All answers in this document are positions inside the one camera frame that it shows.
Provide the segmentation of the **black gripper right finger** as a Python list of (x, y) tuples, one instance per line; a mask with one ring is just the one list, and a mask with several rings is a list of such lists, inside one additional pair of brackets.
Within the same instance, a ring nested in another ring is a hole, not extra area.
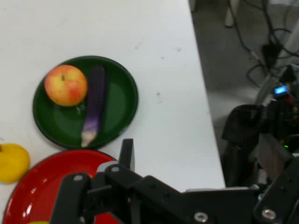
[(253, 211), (256, 224), (299, 222), (299, 159), (294, 158), (276, 178)]

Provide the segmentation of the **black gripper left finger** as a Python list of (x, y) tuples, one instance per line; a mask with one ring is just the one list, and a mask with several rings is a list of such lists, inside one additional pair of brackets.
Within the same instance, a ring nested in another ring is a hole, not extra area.
[(192, 224), (183, 194), (152, 176), (131, 170), (133, 139), (124, 139), (119, 160), (90, 178), (85, 173), (66, 176), (50, 218), (52, 224), (92, 224), (110, 213), (122, 224)]

